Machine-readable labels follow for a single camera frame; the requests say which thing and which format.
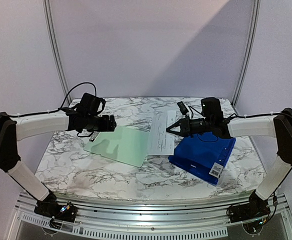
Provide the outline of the metal clipboard clip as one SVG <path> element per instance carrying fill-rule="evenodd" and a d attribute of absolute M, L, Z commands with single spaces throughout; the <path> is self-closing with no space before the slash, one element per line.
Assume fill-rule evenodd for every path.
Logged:
<path fill-rule="evenodd" d="M 90 142 L 94 142 L 95 139 L 99 136 L 99 134 L 100 134 L 99 132 L 92 133 L 91 136 L 90 136 L 90 138 L 89 138 L 89 141 Z"/>

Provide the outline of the printed white paper sheet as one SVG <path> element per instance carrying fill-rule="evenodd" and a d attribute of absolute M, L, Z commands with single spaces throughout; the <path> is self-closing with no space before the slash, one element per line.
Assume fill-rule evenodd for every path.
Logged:
<path fill-rule="evenodd" d="M 174 153 L 175 135 L 166 129 L 176 121 L 176 111 L 168 110 L 154 115 L 148 137 L 148 155 L 170 156 Z"/>

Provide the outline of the green translucent clipboard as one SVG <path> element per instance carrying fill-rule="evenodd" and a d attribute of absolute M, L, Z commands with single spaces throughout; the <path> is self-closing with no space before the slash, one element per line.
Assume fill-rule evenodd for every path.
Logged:
<path fill-rule="evenodd" d="M 102 157 L 141 167 L 147 157 L 149 133 L 125 126 L 117 126 L 114 132 L 101 132 L 88 141 L 84 150 Z"/>

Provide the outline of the blue file folder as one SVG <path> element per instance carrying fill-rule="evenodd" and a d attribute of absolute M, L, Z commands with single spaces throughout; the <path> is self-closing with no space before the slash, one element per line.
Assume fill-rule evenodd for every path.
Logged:
<path fill-rule="evenodd" d="M 195 134 L 183 138 L 168 159 L 176 167 L 216 186 L 219 179 L 211 176 L 209 171 L 214 163 L 219 163 L 225 169 L 235 142 L 235 138 L 222 139 L 210 132 Z"/>

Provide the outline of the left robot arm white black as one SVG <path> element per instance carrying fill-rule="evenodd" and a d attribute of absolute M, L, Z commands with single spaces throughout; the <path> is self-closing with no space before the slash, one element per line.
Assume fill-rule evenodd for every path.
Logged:
<path fill-rule="evenodd" d="M 102 114 L 105 104 L 103 98 L 85 93 L 73 107 L 62 106 L 53 111 L 23 115 L 0 112 L 0 169 L 41 202 L 41 210 L 49 217 L 56 217 L 60 206 L 55 202 L 54 194 L 22 162 L 18 142 L 57 131 L 76 131 L 79 137 L 83 130 L 91 135 L 94 132 L 113 132 L 115 118 Z"/>

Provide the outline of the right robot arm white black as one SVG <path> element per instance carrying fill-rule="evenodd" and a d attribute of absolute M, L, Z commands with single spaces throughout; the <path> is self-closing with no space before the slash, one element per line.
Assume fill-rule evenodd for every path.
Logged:
<path fill-rule="evenodd" d="M 267 200 L 292 170 L 292 109 L 257 115 L 224 117 L 220 100 L 206 97 L 201 100 L 201 118 L 191 119 L 183 102 L 178 107 L 184 116 L 169 126 L 166 131 L 180 137 L 194 134 L 213 133 L 220 139 L 262 136 L 272 137 L 277 142 L 275 161 L 269 173 L 252 193 L 256 199 L 245 206 L 248 218 L 255 218 L 264 209 L 262 201 Z"/>

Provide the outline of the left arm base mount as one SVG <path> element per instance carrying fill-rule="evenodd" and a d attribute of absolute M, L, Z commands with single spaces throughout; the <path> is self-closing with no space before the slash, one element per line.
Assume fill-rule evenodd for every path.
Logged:
<path fill-rule="evenodd" d="M 37 201 L 34 213 L 51 218 L 49 227 L 60 230 L 63 222 L 75 222 L 78 210 L 79 208 L 70 201 L 66 204 L 59 204 L 57 197 L 52 192 L 49 192 L 44 200 Z"/>

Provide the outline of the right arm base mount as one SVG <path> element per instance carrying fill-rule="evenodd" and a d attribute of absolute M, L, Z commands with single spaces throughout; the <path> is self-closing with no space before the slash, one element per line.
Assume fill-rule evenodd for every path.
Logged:
<path fill-rule="evenodd" d="M 260 199 L 255 191 L 249 196 L 248 203 L 231 204 L 226 215 L 231 223 L 242 222 L 247 234 L 257 235 L 276 213 L 278 201 L 275 192 L 266 200 Z"/>

